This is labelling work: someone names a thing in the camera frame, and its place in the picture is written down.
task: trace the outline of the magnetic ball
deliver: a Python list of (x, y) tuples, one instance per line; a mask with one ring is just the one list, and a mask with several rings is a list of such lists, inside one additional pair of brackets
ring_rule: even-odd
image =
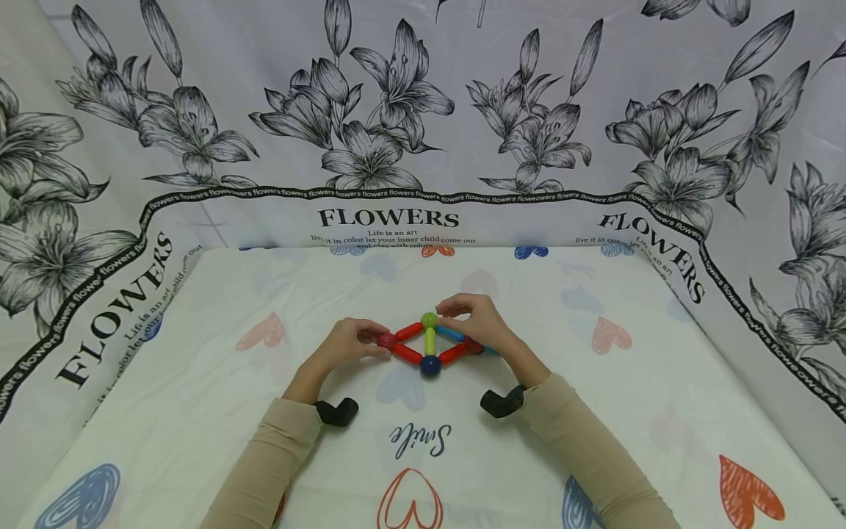
[(397, 337), (391, 333), (382, 333), (376, 336), (376, 345), (384, 347), (387, 350), (393, 350), (393, 346), (397, 344)]
[(420, 373), (424, 377), (436, 377), (441, 372), (441, 359), (437, 356), (424, 356), (420, 362)]
[(423, 324), (423, 328), (437, 327), (437, 314), (435, 314), (434, 312), (427, 312), (420, 319), (420, 323)]

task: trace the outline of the forearm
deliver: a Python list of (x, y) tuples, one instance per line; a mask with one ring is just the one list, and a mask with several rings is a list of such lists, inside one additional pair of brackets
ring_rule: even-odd
[(678, 528), (637, 463), (562, 377), (552, 374), (526, 391), (523, 415), (573, 474), (607, 529)]
[(270, 529), (283, 493), (320, 433), (314, 403), (325, 377), (313, 366), (299, 369), (229, 472), (201, 529)]

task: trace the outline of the red ball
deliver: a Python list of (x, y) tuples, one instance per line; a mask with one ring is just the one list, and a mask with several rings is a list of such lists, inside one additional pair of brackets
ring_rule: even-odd
[(387, 350), (393, 350), (393, 346), (397, 343), (397, 337), (391, 333), (382, 333), (376, 336), (376, 345), (384, 347)]

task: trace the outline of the fabric backdrop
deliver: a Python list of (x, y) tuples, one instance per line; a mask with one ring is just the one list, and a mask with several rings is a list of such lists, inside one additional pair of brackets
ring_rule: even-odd
[(619, 240), (846, 496), (846, 4), (0, 14), (3, 522), (211, 246)]

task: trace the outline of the right hand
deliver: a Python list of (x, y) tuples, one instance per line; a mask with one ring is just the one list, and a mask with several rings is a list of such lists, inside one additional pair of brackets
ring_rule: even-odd
[[(482, 345), (503, 351), (517, 339), (493, 305), (491, 296), (484, 294), (456, 294), (435, 307), (441, 315), (437, 324), (469, 336)], [(470, 314), (466, 320), (456, 316)]]

